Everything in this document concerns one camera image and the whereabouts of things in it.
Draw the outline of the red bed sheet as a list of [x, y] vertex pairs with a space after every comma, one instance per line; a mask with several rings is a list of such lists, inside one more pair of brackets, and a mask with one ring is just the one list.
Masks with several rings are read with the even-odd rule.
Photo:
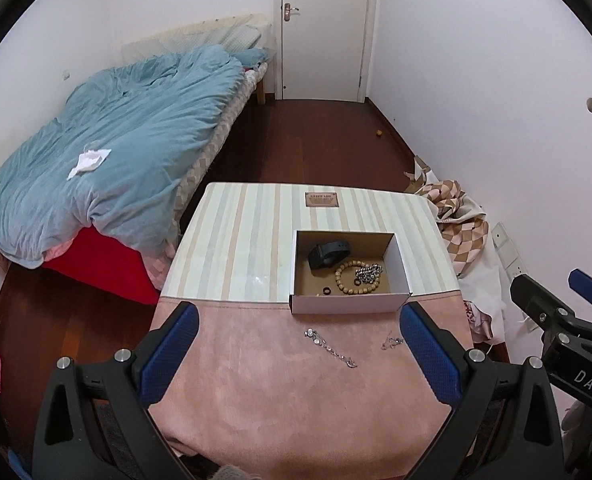
[[102, 235], [94, 226], [81, 229], [69, 242], [49, 249], [40, 264], [21, 266], [52, 270], [147, 306], [154, 306], [159, 300], [160, 291], [147, 273], [141, 254], [116, 238]]

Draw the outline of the white pillow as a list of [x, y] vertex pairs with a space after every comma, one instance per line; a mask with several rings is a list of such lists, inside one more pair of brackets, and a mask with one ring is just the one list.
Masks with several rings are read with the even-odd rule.
[[261, 48], [275, 51], [276, 39], [271, 21], [264, 14], [245, 14], [180, 26], [124, 44], [120, 49], [125, 64], [145, 60], [154, 55], [178, 53], [220, 44], [234, 53]]

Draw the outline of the white cardboard box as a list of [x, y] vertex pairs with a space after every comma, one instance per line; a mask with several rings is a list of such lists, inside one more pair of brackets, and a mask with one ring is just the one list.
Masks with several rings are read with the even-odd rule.
[[[314, 245], [346, 240], [351, 254], [311, 271]], [[293, 237], [290, 312], [294, 315], [394, 313], [412, 297], [398, 236], [391, 232], [297, 230]]]

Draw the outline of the checkered beige blanket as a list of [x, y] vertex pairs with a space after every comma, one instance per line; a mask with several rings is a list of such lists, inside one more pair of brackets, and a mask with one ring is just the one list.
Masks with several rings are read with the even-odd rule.
[[458, 278], [482, 255], [490, 227], [486, 212], [466, 194], [457, 180], [440, 180], [421, 157], [405, 172], [407, 193], [426, 198]]

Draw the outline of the white tissue on bed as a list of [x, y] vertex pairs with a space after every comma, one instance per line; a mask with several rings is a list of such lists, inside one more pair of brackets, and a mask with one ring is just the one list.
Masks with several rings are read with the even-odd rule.
[[105, 159], [110, 156], [112, 151], [108, 148], [103, 148], [97, 151], [85, 151], [78, 156], [76, 166], [69, 171], [67, 180], [72, 180], [78, 174], [91, 172], [98, 169], [99, 166], [105, 162]]

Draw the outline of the black smart watch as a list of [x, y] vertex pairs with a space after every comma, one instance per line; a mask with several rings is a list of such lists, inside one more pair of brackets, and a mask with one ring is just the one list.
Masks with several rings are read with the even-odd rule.
[[332, 242], [314, 245], [307, 260], [310, 270], [317, 271], [337, 266], [350, 254], [350, 245], [346, 240], [332, 240]]

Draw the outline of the white door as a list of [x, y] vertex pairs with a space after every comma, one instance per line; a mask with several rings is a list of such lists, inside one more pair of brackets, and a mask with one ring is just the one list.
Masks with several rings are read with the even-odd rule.
[[275, 96], [362, 102], [376, 0], [275, 0]]

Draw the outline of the checkered mattress cover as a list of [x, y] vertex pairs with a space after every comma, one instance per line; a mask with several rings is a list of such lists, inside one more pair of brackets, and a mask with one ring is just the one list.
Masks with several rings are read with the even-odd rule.
[[262, 86], [268, 65], [268, 62], [263, 62], [245, 71], [242, 83], [223, 109], [217, 125], [210, 134], [208, 142], [204, 148], [198, 151], [196, 161], [192, 163], [190, 169], [180, 182], [176, 196], [174, 196], [174, 209], [172, 210], [171, 217], [172, 237], [166, 239], [164, 250], [160, 256], [142, 257], [148, 278], [157, 290], [161, 290], [162, 285], [165, 283], [172, 259], [176, 255], [176, 249], [180, 243], [181, 217], [186, 207], [189, 206], [190, 200], [197, 191], [200, 182], [206, 176], [209, 166], [221, 151], [224, 142], [226, 142], [235, 119], [241, 114], [245, 104], [257, 90], [257, 87]]

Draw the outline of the blue duvet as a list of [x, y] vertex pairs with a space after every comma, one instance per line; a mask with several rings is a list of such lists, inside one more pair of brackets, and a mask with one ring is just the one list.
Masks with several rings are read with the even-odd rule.
[[[55, 118], [0, 167], [0, 253], [40, 264], [53, 247], [94, 226], [141, 256], [172, 237], [174, 196], [246, 70], [264, 49], [206, 44], [91, 76]], [[112, 152], [67, 180], [85, 151]]]

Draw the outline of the white power strip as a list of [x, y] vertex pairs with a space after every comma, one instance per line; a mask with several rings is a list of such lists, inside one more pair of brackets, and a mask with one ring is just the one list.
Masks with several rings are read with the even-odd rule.
[[505, 304], [502, 316], [506, 339], [520, 338], [537, 329], [536, 323], [512, 303], [510, 296], [510, 285], [514, 278], [526, 274], [527, 269], [514, 240], [506, 232], [502, 222], [497, 222], [494, 225], [491, 237], [500, 264], [501, 297]]

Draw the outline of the brown label patch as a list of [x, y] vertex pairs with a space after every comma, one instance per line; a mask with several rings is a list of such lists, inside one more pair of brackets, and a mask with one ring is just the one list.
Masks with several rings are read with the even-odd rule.
[[339, 206], [336, 192], [305, 192], [305, 202], [309, 208], [337, 208]]

